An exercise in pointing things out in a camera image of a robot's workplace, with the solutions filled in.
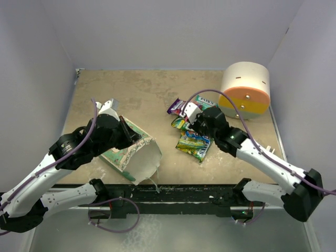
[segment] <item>gray floor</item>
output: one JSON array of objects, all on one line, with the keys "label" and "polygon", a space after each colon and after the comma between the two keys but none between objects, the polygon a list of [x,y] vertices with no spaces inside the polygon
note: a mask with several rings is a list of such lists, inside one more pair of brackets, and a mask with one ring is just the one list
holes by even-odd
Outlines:
[{"label": "gray floor", "polygon": [[[109,220],[105,227],[123,229],[134,223]],[[255,223],[235,224],[231,218],[207,215],[142,215],[138,226],[113,234],[88,225],[86,209],[70,209],[37,227],[30,252],[310,252],[303,226],[284,210],[268,209]]]}]

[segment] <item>yellow stripe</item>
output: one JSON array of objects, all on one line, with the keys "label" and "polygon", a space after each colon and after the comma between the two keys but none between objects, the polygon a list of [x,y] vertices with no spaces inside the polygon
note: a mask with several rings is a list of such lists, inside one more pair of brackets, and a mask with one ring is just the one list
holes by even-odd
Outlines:
[{"label": "yellow stripe", "polygon": [[[231,100],[234,102],[234,104],[237,106],[239,110],[258,114],[263,114],[268,109],[269,106],[269,104],[264,104],[255,101],[241,100],[237,98],[231,98]],[[227,107],[233,109],[231,103],[223,96],[219,98],[218,105],[220,107]]]}]

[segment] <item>green candy wrapper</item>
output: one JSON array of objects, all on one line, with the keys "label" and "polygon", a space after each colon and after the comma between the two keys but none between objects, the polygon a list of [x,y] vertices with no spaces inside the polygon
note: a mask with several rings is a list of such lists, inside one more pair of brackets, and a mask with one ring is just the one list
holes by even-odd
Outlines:
[{"label": "green candy wrapper", "polygon": [[218,104],[212,102],[212,101],[209,101],[208,99],[205,99],[199,95],[196,96],[196,99],[195,101],[202,105],[202,111],[204,111],[205,109],[207,108],[211,108],[211,107],[218,107]]},{"label": "green candy wrapper", "polygon": [[213,140],[209,139],[208,137],[206,136],[203,136],[203,139],[204,139],[204,147],[200,148],[200,149],[193,149],[193,148],[180,148],[180,147],[177,147],[176,148],[180,151],[183,151],[185,153],[189,153],[190,155],[196,157],[200,163],[203,162],[204,158],[205,158],[205,155],[207,153],[207,151],[209,150]]},{"label": "green candy wrapper", "polygon": [[203,139],[189,138],[186,134],[188,131],[182,131],[180,140],[177,143],[177,148],[201,149],[205,146]]},{"label": "green candy wrapper", "polygon": [[177,117],[174,119],[174,121],[172,121],[171,126],[180,130],[189,130],[189,131],[193,131],[192,129],[190,129],[190,123],[186,122],[183,118],[181,117]]}]

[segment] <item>torn paper cup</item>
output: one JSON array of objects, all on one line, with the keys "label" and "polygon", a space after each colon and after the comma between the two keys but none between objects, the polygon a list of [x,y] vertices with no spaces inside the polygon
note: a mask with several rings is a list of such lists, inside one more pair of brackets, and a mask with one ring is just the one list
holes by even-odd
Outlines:
[{"label": "torn paper cup", "polygon": [[162,153],[154,137],[130,120],[124,119],[132,130],[141,135],[141,139],[136,144],[123,150],[110,149],[100,155],[99,158],[134,185],[138,185],[157,171]]}]

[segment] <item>candy wrapper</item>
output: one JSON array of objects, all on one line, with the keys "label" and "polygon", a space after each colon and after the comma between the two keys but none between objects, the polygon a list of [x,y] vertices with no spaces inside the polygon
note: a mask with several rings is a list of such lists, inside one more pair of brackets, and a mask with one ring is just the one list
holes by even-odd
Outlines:
[{"label": "candy wrapper", "polygon": [[180,151],[183,151],[185,153],[189,153],[190,155],[196,157],[199,162],[203,162],[204,158],[205,158],[205,155],[207,153],[207,151],[209,150],[213,140],[209,139],[208,137],[206,136],[198,136],[198,137],[201,137],[203,140],[204,140],[204,146],[200,149],[195,149],[195,148],[181,148],[181,147],[178,147],[176,146],[176,148]]},{"label": "candy wrapper", "polygon": [[202,140],[202,141],[208,141],[209,140],[209,138],[207,136],[199,135],[194,131],[186,131],[185,135],[188,138],[191,138],[191,139]]},{"label": "candy wrapper", "polygon": [[196,96],[196,99],[195,99],[196,103],[201,105],[201,110],[204,111],[205,109],[207,108],[211,108],[211,107],[218,107],[218,104],[212,102],[212,101],[209,101],[208,99],[205,99],[199,95]]},{"label": "candy wrapper", "polygon": [[[180,114],[183,106],[185,105],[186,101],[180,100],[177,98],[173,104],[168,108],[167,113],[168,114]],[[198,105],[200,109],[202,109],[202,105],[198,104],[197,102],[193,102],[194,104]]]},{"label": "candy wrapper", "polygon": [[184,118],[177,117],[172,121],[171,126],[180,130],[189,130],[193,131],[193,129],[190,128],[190,123],[186,122]]},{"label": "candy wrapper", "polygon": [[181,132],[180,140],[177,143],[177,148],[201,149],[205,146],[205,141],[201,138],[195,139],[187,136],[187,131]]}]

